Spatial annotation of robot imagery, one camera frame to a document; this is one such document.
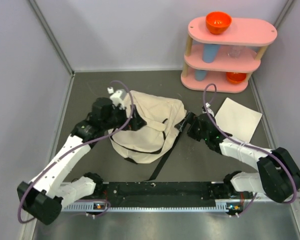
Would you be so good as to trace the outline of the cream canvas student backpack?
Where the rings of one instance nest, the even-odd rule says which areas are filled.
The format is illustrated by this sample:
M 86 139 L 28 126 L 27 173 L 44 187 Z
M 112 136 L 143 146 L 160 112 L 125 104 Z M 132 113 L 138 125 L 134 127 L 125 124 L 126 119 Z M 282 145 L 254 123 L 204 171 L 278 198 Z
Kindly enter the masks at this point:
M 135 110 L 146 122 L 137 131 L 121 130 L 110 137 L 113 149 L 133 164 L 150 164 L 160 160 L 149 178 L 155 180 L 172 150 L 181 131 L 176 128 L 186 118 L 187 111 L 179 99 L 131 91 Z

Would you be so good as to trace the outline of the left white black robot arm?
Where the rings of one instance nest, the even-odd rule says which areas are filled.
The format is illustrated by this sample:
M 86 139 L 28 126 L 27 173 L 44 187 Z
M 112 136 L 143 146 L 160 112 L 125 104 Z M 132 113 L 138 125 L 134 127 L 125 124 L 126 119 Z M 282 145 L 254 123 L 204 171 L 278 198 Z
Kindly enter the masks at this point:
M 21 224 L 21 212 L 26 211 L 33 219 L 45 225 L 53 223 L 61 211 L 83 197 L 99 198 L 104 191 L 99 176 L 87 173 L 80 179 L 62 185 L 75 165 L 97 142 L 112 137 L 121 131 L 138 131 L 146 121 L 138 113 L 132 95 L 128 102 L 111 95 L 99 97 L 92 104 L 91 112 L 75 125 L 60 151 L 48 165 L 30 182 L 21 182 L 17 187 L 19 206 L 17 219 Z

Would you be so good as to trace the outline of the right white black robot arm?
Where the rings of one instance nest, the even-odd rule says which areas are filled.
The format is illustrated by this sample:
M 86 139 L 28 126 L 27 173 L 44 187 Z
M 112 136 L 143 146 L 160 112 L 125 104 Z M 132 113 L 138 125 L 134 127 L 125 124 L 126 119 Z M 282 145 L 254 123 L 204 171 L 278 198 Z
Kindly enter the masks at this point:
M 285 148 L 267 149 L 245 143 L 221 131 L 214 117 L 207 112 L 200 115 L 189 112 L 175 128 L 183 131 L 186 125 L 190 125 L 187 131 L 190 138 L 204 141 L 210 150 L 255 169 L 255 173 L 238 170 L 228 174 L 223 180 L 223 192 L 227 197 L 235 198 L 241 192 L 253 192 L 284 203 L 296 196 L 300 189 L 300 169 Z

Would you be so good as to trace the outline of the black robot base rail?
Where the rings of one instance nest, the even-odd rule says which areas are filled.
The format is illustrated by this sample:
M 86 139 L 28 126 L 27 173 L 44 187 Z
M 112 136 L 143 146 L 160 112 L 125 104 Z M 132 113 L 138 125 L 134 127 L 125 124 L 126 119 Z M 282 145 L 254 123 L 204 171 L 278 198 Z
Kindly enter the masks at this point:
M 113 208 L 214 207 L 215 200 L 230 198 L 224 184 L 205 181 L 109 182 L 97 185 L 91 197 Z

